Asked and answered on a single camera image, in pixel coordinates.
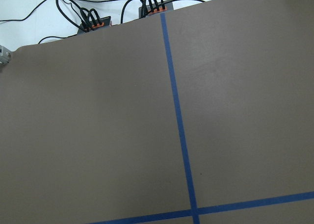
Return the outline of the aluminium frame post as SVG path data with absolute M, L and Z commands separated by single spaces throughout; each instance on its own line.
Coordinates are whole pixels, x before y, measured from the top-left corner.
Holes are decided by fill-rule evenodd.
M 11 51 L 6 47 L 0 45 L 0 65 L 4 66 L 11 60 Z

